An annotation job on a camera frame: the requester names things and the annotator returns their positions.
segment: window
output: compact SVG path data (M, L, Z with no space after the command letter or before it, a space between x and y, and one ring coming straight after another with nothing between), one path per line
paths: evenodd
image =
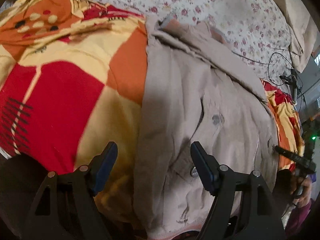
M318 56L315 58L315 63L317 65L319 65L319 62L320 62L320 54L318 54Z

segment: black dot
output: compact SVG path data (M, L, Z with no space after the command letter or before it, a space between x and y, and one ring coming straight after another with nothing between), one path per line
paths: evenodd
M56 31L56 30L58 30L59 28L58 28L58 26L52 26L51 28L50 28L50 31Z
M16 29L20 28L21 26L25 25L26 21L22 20L16 23L16 25L14 26Z

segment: cream polka dot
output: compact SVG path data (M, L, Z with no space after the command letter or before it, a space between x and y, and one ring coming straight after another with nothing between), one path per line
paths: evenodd
M33 24L33 28L41 28L44 25L44 21L38 21L36 23Z
M56 15L51 15L48 18L48 22L52 24L52 23L55 23L57 19L58 17Z
M39 34L44 34L46 33L47 30L45 28L42 28L41 30L39 30L38 32L36 32L36 35L39 35Z
M18 33L25 33L30 29L29 26L23 26L22 28L18 29Z
M41 15L38 14L38 13L32 13L32 14L30 14L29 19L30 19L30 21L35 21L35 20L39 19L40 16L41 16Z

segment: gray jacket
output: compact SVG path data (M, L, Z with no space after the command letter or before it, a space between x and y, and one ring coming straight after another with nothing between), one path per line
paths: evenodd
M275 121L259 78L205 23L148 17L148 70L134 168L134 210L150 239L200 230L213 197L190 171L190 145L273 188ZM240 204L235 195L233 213Z

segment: hand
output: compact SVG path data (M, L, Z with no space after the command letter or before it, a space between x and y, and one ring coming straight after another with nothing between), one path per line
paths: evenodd
M311 199L311 190L312 190L312 180L309 177L303 178L297 178L294 175L291 176L291 192L290 194L293 194L295 190L297 189L297 185L303 186L303 192L299 199L295 199L293 201L294 204L297 205L298 208L306 206Z

